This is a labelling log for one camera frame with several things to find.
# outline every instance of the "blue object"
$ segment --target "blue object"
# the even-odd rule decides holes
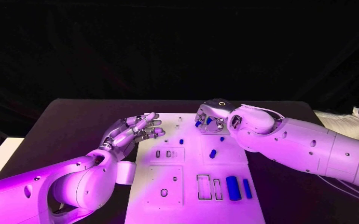
[[[228,187],[228,193],[229,193],[229,200],[238,201],[242,199],[241,193],[239,193],[239,187],[238,187],[238,181],[235,176],[226,177],[226,187]]]
[[[209,154],[209,157],[210,157],[210,158],[215,158],[215,154],[216,154],[216,150],[212,150],[212,151],[210,151],[210,154]]]
[[[206,122],[206,124],[209,124],[212,122],[212,119],[210,118],[208,118],[208,122]]]
[[[252,198],[252,192],[251,192],[251,188],[249,188],[249,183],[248,183],[248,179],[244,179],[244,186],[245,186],[245,196],[248,199]]]

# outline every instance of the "dark table surface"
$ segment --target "dark table surface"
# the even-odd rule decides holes
[[[55,100],[0,171],[0,179],[84,156],[98,147],[104,131],[118,118],[151,111],[195,113],[203,101]],[[304,102],[231,102],[236,107],[245,103],[323,125]],[[137,147],[125,160],[134,162],[136,154]],[[260,153],[247,152],[247,157],[267,223],[359,223],[356,198],[316,175],[287,168]],[[115,185],[104,207],[78,223],[124,223],[128,196],[130,186]]]

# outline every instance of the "black curtain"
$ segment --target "black curtain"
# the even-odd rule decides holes
[[[0,131],[50,101],[294,100],[350,113],[359,0],[1,0]]]

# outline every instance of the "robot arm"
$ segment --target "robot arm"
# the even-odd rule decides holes
[[[260,152],[287,167],[333,177],[359,185],[359,141],[317,124],[272,117],[268,109],[242,105],[235,108],[223,99],[200,105],[196,127],[218,132],[226,124],[239,146]]]
[[[0,180],[1,223],[74,223],[94,213],[107,203],[115,183],[133,183],[136,164],[121,159],[134,143],[166,134],[153,127],[161,124],[157,118],[151,113],[120,119],[98,149],[85,156]],[[68,207],[55,213],[48,206],[49,193]]]

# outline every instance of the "cable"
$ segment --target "cable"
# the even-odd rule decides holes
[[[349,193],[347,191],[345,191],[342,188],[339,188],[334,184],[332,184],[330,182],[327,182],[321,177],[320,177],[320,179],[327,183],[327,184],[330,184],[336,189],[339,189],[343,193],[347,193],[349,195],[352,195],[355,198],[358,198],[359,199],[359,197],[355,195],[355,194],[352,194],[352,193]]]
[[[359,190],[355,189],[350,185],[347,185],[342,180],[337,179],[337,181],[339,181],[350,190],[353,190],[356,193],[359,193]]]

